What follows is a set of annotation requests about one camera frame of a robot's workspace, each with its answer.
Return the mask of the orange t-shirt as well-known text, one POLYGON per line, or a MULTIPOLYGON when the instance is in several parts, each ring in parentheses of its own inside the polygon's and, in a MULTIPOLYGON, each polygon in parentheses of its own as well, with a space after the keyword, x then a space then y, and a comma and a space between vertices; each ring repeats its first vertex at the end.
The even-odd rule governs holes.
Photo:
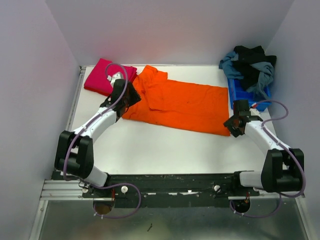
POLYGON ((228 89, 171 80, 168 73, 147 65, 133 81, 141 100, 129 107, 123 119, 230 136, 228 89))

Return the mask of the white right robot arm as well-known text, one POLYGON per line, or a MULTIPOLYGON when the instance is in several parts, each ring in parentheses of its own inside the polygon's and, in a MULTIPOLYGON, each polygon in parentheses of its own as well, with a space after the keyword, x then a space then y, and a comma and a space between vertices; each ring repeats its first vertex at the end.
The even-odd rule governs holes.
POLYGON ((261 171, 236 171, 230 191, 241 196, 248 188, 278 193, 287 198, 302 195, 306 188, 304 153, 283 143, 267 127, 256 109, 257 103, 246 99, 233 101, 233 116, 223 125, 235 138, 246 135, 265 155, 261 171))

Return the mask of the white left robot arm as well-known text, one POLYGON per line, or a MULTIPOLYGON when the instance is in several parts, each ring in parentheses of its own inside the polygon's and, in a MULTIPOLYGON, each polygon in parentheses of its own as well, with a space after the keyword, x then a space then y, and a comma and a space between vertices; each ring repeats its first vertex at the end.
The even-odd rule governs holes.
POLYGON ((111 94, 99 106, 98 111, 82 126, 73 131, 64 130, 58 138, 54 167, 67 175, 73 175, 91 185, 101 198, 107 197, 111 185, 108 173, 94 164, 94 143, 102 133, 115 124, 131 106, 141 101, 132 82, 117 79, 111 94))

